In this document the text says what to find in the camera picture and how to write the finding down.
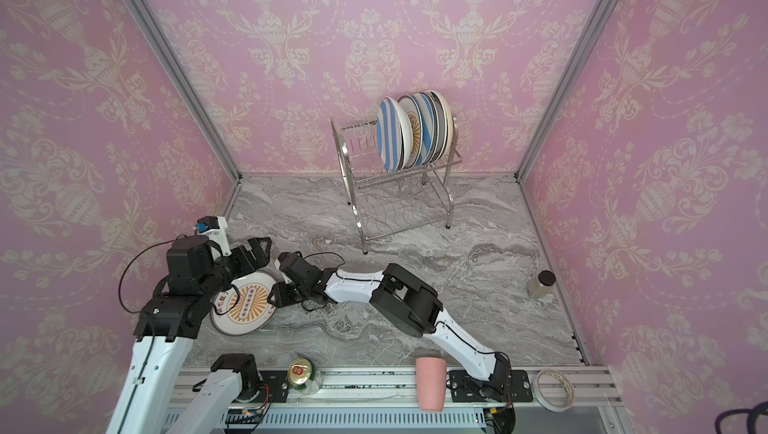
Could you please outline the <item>blue cream striped plate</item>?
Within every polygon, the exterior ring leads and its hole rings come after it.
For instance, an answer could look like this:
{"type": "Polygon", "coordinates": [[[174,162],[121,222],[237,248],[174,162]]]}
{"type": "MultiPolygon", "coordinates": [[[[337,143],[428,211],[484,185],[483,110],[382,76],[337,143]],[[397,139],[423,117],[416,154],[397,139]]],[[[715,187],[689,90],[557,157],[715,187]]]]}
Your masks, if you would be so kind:
{"type": "Polygon", "coordinates": [[[422,120],[421,148],[419,151],[418,165],[428,164],[436,146],[436,114],[435,106],[430,97],[422,92],[412,95],[418,107],[422,120]]]}
{"type": "Polygon", "coordinates": [[[389,96],[385,96],[379,106],[376,141],[387,172],[395,173],[405,168],[411,159],[413,130],[406,111],[389,96]]]}

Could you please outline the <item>white plate green quatrefoil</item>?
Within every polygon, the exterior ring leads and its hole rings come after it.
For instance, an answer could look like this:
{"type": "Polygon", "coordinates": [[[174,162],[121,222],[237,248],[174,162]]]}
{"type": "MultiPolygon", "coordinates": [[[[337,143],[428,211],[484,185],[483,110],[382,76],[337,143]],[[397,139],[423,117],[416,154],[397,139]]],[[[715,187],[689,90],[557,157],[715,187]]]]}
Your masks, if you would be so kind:
{"type": "Polygon", "coordinates": [[[442,155],[446,145],[446,140],[447,140],[445,112],[444,112],[444,108],[441,101],[433,91],[424,91],[423,94],[429,98],[429,100],[433,105],[433,117],[434,117],[435,129],[434,129],[434,136],[433,136],[433,146],[430,151],[431,153],[430,161],[436,162],[442,155]]]}

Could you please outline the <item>blue cream striped plate front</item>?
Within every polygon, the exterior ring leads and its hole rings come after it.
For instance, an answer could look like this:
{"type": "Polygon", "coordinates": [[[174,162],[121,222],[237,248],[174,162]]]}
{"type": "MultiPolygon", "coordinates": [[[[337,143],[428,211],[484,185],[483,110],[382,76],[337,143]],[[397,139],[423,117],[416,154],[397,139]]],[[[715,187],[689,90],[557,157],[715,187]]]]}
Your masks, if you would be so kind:
{"type": "Polygon", "coordinates": [[[406,111],[389,96],[385,96],[379,106],[376,141],[387,172],[395,173],[405,168],[411,159],[413,130],[406,111]]]}

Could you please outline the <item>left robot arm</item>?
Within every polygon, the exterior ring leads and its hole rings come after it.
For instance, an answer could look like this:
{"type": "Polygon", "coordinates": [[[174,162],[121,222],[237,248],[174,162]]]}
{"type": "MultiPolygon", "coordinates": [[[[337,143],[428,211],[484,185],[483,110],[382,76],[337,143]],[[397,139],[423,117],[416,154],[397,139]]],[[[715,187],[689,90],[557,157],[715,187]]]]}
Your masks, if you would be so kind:
{"type": "MultiPolygon", "coordinates": [[[[271,244],[268,237],[254,237],[225,252],[203,235],[169,242],[168,273],[138,313],[131,364],[108,432],[161,431],[178,375],[215,298],[235,280],[265,267],[271,244]]],[[[268,393],[253,355],[224,354],[171,430],[208,433],[231,404],[268,393]]]]}

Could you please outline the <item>plain cream plate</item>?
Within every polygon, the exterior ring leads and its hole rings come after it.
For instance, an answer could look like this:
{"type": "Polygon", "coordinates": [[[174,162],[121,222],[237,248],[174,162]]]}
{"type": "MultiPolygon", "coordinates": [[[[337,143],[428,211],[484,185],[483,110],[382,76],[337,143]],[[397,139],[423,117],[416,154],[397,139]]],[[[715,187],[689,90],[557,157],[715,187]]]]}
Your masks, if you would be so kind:
{"type": "Polygon", "coordinates": [[[442,108],[443,117],[445,119],[445,146],[443,147],[440,156],[438,157],[439,160],[441,160],[446,154],[450,152],[451,145],[454,141],[454,134],[455,134],[455,122],[454,122],[454,116],[451,109],[450,104],[447,102],[447,99],[439,92],[435,90],[429,90],[429,93],[432,95],[434,99],[437,100],[438,104],[442,108]]]}

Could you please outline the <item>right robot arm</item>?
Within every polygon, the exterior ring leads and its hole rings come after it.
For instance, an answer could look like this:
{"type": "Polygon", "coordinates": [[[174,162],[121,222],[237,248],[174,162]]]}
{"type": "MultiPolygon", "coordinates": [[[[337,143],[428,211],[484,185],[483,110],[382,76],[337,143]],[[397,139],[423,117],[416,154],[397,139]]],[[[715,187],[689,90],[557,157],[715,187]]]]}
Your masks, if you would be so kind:
{"type": "Polygon", "coordinates": [[[510,404],[532,397],[506,353],[493,350],[461,327],[439,300],[435,288],[404,267],[390,263],[371,273],[341,267],[321,269],[300,252],[283,252],[275,262],[283,280],[268,303],[280,309],[312,301],[320,305],[361,303],[372,306],[396,329],[427,338],[459,362],[462,382],[484,400],[510,404]]]}

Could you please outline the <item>orange sunburst plate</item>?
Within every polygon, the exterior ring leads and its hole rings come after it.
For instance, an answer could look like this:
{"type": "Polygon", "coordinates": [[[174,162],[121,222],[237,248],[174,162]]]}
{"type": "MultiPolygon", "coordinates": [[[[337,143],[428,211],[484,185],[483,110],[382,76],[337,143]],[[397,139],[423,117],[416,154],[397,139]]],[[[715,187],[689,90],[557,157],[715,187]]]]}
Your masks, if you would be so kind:
{"type": "Polygon", "coordinates": [[[422,118],[419,108],[412,96],[402,96],[398,100],[399,105],[406,112],[411,129],[411,150],[408,161],[404,164],[406,169],[414,167],[419,160],[422,147],[422,118]]]}
{"type": "Polygon", "coordinates": [[[233,287],[218,294],[210,313],[214,328],[229,336],[244,336],[263,327],[276,307],[268,302],[276,280],[267,272],[256,271],[233,282],[233,287]]]}

